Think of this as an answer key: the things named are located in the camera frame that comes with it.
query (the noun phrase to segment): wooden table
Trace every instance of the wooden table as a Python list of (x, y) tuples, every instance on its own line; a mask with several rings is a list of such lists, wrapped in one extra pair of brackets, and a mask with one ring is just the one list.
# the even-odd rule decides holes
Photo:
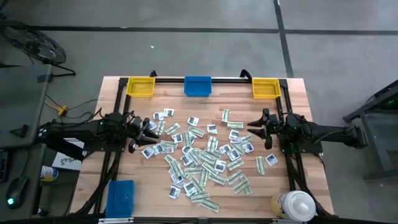
[[(104, 77), (97, 110), (102, 108), (102, 114), (113, 112), (114, 99), (118, 89), (120, 77)], [(304, 115), (309, 121), (312, 120), (308, 98), (305, 91), (304, 81), (301, 78), (288, 79), (289, 92), (293, 112)], [(132, 98), (130, 110), (142, 118), (150, 117), (153, 112), (163, 111), (164, 108), (173, 108), (175, 115), (165, 118), (165, 129), (177, 122), (181, 125), (175, 133), (182, 133), (188, 129), (187, 119), (189, 116), (199, 118), (198, 128), (206, 131), (207, 124), (216, 124), (219, 140), (218, 146), (229, 143), (228, 134), (230, 129), (221, 122), (223, 109), (229, 109), (230, 121), (242, 121), (245, 124), (240, 129), (240, 136), (248, 135), (246, 124), (261, 117), (263, 108), (269, 108), (270, 114), (277, 113), (275, 100), (255, 100), (252, 97), (252, 87), (248, 84), (213, 84), (212, 94), (207, 98), (189, 98), (183, 92), (182, 83), (157, 83), (155, 97)], [(120, 111), (123, 110), (124, 97)], [(198, 138), (194, 147), (204, 149), (208, 142), (209, 134)], [(161, 135), (160, 139), (172, 141), (170, 136)], [(141, 151), (145, 147), (136, 149), (134, 154), (127, 150), (122, 153), (119, 166), (119, 180), (132, 179), (135, 182), (134, 217), (218, 217), (218, 218), (272, 218), (275, 215), (270, 210), (270, 199), (274, 194), (289, 191), (289, 181), (284, 155), (280, 152), (276, 136), (273, 136), (273, 148), (264, 149), (264, 142), (253, 136), (254, 152), (243, 156), (244, 165), (240, 168), (226, 170), (222, 176), (227, 177), (242, 170), (250, 181), (253, 194), (244, 195), (243, 192), (235, 195), (232, 187), (225, 183), (224, 186), (208, 180), (205, 191), (210, 194), (212, 201), (219, 203), (220, 210), (213, 213), (199, 204), (192, 204), (182, 190), (177, 200), (169, 198), (169, 190), (172, 179), (168, 173), (169, 165), (164, 160), (164, 154), (150, 159), (145, 159)], [(171, 156), (180, 159), (183, 142), (178, 145), (178, 150)], [(273, 153), (279, 162), (269, 167), (266, 166), (266, 174), (260, 175), (256, 167), (256, 156), (268, 156)], [(73, 197), (71, 212), (78, 210), (90, 197), (98, 185), (101, 166), (103, 163), (103, 152), (93, 153), (83, 161), (80, 176)], [(230, 162), (227, 156), (222, 160)], [(303, 154), (303, 164), (307, 184), (312, 193), (323, 207), (333, 213), (328, 184), (325, 171), (319, 160), (312, 154)], [(104, 191), (102, 210), (106, 205), (107, 189)]]

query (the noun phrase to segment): computer mouse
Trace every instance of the computer mouse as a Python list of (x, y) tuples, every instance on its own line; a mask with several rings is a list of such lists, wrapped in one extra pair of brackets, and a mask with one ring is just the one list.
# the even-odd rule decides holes
[(24, 203), (28, 181), (27, 177), (18, 177), (10, 183), (6, 194), (6, 203), (10, 209), (17, 209)]

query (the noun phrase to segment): blue bin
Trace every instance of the blue bin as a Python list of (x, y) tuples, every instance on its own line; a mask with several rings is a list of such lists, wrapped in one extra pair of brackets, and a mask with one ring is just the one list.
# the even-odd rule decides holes
[(127, 218), (134, 209), (134, 181), (115, 180), (109, 183), (106, 218)]
[(209, 96), (211, 94), (211, 77), (185, 77), (184, 93), (187, 96)]

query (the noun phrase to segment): concrete floor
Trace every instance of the concrete floor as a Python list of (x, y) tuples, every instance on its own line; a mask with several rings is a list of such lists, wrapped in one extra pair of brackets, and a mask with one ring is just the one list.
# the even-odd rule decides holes
[[(287, 29), (396, 30), (394, 0), (280, 0)], [(29, 24), (136, 27), (276, 29), (272, 0), (14, 0), (5, 15)], [(286, 77), (278, 34), (145, 32), (46, 32), (67, 53), (76, 77), (58, 78), (48, 94), (63, 105), (96, 98), (105, 75), (196, 75)], [(294, 76), (304, 78), (314, 121), (344, 125), (342, 117), (397, 79), (397, 36), (287, 35)], [(29, 65), (19, 51), (0, 42), (0, 62)], [(94, 104), (74, 111), (93, 111)], [(56, 114), (44, 109), (42, 121)], [(335, 213), (345, 218), (396, 222), (396, 182), (366, 184), (377, 170), (368, 148), (323, 143)], [(76, 174), (66, 173), (74, 181)], [(72, 192), (73, 185), (58, 186)], [(46, 201), (62, 215), (69, 195)]]

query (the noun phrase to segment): yellow basket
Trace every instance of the yellow basket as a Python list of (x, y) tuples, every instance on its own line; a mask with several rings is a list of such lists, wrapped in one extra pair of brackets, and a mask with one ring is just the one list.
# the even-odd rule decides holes
[(252, 86), (254, 99), (276, 99), (280, 96), (277, 78), (253, 78)]
[(155, 78), (129, 77), (127, 95), (131, 97), (153, 97), (155, 93)]

